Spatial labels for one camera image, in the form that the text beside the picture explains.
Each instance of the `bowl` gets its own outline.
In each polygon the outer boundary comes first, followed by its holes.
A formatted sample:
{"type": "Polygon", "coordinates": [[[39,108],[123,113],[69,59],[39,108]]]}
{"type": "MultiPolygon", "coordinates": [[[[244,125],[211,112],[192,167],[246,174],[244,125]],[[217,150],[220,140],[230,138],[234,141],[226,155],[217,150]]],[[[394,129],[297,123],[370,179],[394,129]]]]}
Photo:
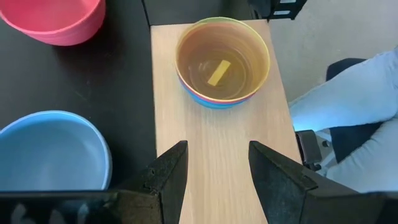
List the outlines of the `bowl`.
{"type": "Polygon", "coordinates": [[[111,154],[101,133],[77,114],[43,111],[0,131],[0,191],[104,190],[111,154]]]}
{"type": "Polygon", "coordinates": [[[199,104],[230,108],[250,99],[266,81],[267,45],[247,24],[226,17],[201,20],[181,36],[178,78],[199,104]]]}
{"type": "Polygon", "coordinates": [[[76,45],[93,37],[102,26],[105,0],[2,0],[0,16],[41,42],[76,45]]]}

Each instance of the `floor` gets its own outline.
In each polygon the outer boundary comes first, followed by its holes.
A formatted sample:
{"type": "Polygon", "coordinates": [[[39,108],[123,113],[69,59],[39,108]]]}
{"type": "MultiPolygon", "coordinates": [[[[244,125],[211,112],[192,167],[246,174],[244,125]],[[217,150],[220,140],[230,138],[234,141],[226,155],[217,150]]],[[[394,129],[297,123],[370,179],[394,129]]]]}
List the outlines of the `floor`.
{"type": "Polygon", "coordinates": [[[288,101],[324,82],[329,64],[398,45],[397,0],[308,0],[296,20],[271,21],[288,101]]]}

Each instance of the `wooden table surface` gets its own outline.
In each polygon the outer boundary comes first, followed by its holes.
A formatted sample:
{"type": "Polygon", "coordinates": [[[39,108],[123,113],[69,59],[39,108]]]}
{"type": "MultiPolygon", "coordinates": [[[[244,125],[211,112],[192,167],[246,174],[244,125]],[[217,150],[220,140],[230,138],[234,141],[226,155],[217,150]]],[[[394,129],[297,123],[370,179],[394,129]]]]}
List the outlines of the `wooden table surface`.
{"type": "Polygon", "coordinates": [[[263,20],[245,22],[266,42],[271,70],[249,101],[229,110],[202,107],[177,78],[175,48],[190,24],[151,27],[157,155],[188,141],[180,223],[267,223],[251,178],[250,140],[300,162],[269,26],[263,20]]]}

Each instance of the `rainbow striped bowl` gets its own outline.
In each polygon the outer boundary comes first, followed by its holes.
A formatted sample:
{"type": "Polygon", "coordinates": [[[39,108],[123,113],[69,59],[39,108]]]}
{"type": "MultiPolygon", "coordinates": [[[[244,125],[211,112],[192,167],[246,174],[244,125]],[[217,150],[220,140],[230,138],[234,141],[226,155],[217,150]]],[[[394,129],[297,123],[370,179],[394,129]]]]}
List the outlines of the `rainbow striped bowl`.
{"type": "Polygon", "coordinates": [[[267,45],[243,22],[213,17],[188,28],[177,44],[178,78],[208,108],[226,109],[250,99],[270,67],[267,45]]]}

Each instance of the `yellow block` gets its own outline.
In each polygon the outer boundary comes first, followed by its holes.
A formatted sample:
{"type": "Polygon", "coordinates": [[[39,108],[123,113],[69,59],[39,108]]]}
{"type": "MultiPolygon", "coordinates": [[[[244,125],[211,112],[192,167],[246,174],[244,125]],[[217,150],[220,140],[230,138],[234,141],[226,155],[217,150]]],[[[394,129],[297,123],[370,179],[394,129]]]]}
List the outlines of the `yellow block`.
{"type": "Polygon", "coordinates": [[[226,60],[221,61],[221,63],[218,65],[217,69],[213,72],[213,74],[211,75],[211,77],[207,81],[207,83],[209,83],[212,86],[216,86],[230,65],[231,65],[231,62],[229,62],[229,61],[226,61],[226,60]]]}

